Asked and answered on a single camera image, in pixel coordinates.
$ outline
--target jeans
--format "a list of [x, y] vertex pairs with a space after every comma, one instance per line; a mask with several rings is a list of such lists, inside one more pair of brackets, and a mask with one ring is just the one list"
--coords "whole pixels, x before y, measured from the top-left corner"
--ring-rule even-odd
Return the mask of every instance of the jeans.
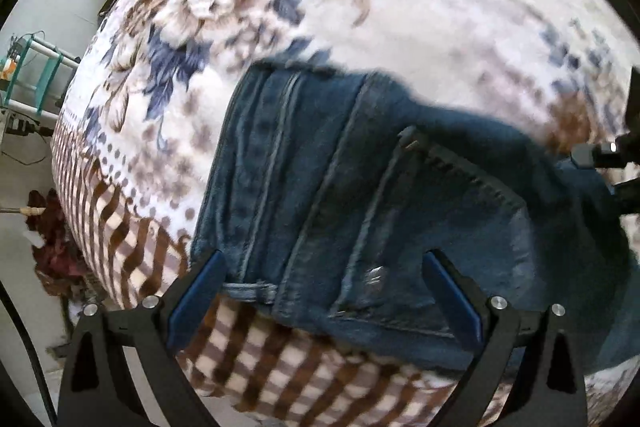
[[273, 58], [229, 105], [192, 262], [277, 322], [420, 367], [470, 355], [422, 279], [440, 248], [487, 295], [561, 303], [586, 371], [640, 352], [640, 277], [609, 187], [510, 126], [421, 105], [387, 74]]

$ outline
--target brown and white checkered pattern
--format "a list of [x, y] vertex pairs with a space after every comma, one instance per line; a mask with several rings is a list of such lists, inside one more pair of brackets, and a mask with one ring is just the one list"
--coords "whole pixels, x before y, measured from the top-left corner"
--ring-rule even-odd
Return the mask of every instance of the brown and white checkered pattern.
[[[81, 150], [78, 131], [60, 118], [53, 173], [72, 233], [114, 302], [135, 306], [162, 294], [187, 270], [183, 243], [129, 208], [122, 188]], [[370, 353], [345, 353], [329, 338], [276, 324], [244, 303], [218, 297], [178, 361], [201, 394], [231, 396], [241, 412], [289, 426], [427, 425], [456, 382]], [[618, 401], [639, 359], [588, 377], [592, 425]], [[509, 386], [496, 392], [484, 422], [499, 414]]]

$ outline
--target blue denim fabric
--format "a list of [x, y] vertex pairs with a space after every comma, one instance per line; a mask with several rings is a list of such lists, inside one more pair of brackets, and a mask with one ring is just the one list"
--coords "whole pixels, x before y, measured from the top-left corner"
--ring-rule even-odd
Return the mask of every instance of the blue denim fabric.
[[563, 304], [588, 371], [640, 352], [639, 275], [595, 171], [507, 125], [420, 105], [386, 74], [254, 64], [227, 111], [193, 241], [278, 322], [464, 369], [422, 279], [440, 248], [488, 295]]

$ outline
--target cord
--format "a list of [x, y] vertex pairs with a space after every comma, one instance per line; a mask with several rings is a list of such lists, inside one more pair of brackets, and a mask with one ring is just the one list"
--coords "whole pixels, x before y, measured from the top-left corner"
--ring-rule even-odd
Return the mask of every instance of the cord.
[[24, 323], [20, 318], [18, 310], [15, 309], [14, 303], [12, 302], [9, 293], [7, 293], [4, 285], [2, 285], [2, 281], [0, 281], [0, 301], [4, 305], [4, 308], [6, 309], [7, 313], [11, 317], [12, 322], [14, 323], [15, 329], [20, 335], [20, 339], [24, 344], [24, 349], [27, 350], [29, 362], [31, 362], [31, 368], [33, 369], [33, 374], [36, 377], [36, 383], [38, 384], [38, 389], [40, 390], [40, 395], [42, 396], [42, 401], [44, 402], [44, 409], [47, 411], [47, 416], [49, 416], [51, 425], [55, 427], [58, 423], [58, 415], [56, 414], [56, 409], [53, 406], [53, 400], [51, 399], [51, 395], [49, 394], [49, 388], [47, 387], [47, 381], [44, 378], [40, 360], [38, 360], [36, 348], [33, 346], [33, 342], [31, 342], [29, 332], [27, 331], [27, 328], [24, 327]]
[[46, 146], [47, 146], [47, 152], [46, 152], [46, 153], [44, 153], [44, 156], [43, 156], [42, 158], [40, 158], [39, 160], [36, 160], [36, 161], [34, 161], [34, 162], [28, 162], [28, 163], [25, 163], [25, 162], [23, 162], [23, 161], [21, 161], [21, 160], [18, 160], [18, 158], [14, 158], [13, 156], [11, 156], [10, 154], [7, 154], [7, 153], [6, 153], [6, 152], [4, 152], [4, 151], [2, 151], [2, 154], [3, 154], [3, 155], [5, 155], [5, 156], [7, 156], [7, 158], [12, 159], [14, 162], [18, 162], [20, 165], [24, 165], [25, 167], [30, 167], [30, 166], [32, 166], [32, 165], [36, 165], [36, 163], [44, 162], [44, 160], [46, 160], [46, 159], [47, 159], [47, 156], [49, 156], [49, 150], [48, 150], [48, 148], [49, 148], [49, 144], [48, 144], [48, 143], [47, 143], [47, 141], [44, 139], [44, 136], [42, 136], [41, 134], [38, 134], [38, 136], [40, 136], [40, 138], [41, 138], [41, 139], [42, 139], [42, 141], [44, 142], [44, 145], [46, 145]]

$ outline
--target blue gripper pad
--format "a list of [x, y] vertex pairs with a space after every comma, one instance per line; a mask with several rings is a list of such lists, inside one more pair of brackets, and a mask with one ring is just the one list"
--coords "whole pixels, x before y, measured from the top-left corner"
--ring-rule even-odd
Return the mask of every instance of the blue gripper pad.
[[225, 256], [216, 250], [169, 317], [166, 347], [170, 352], [177, 353], [189, 345], [225, 277]]
[[481, 317], [431, 251], [424, 254], [422, 277], [462, 349], [478, 353], [484, 346]]

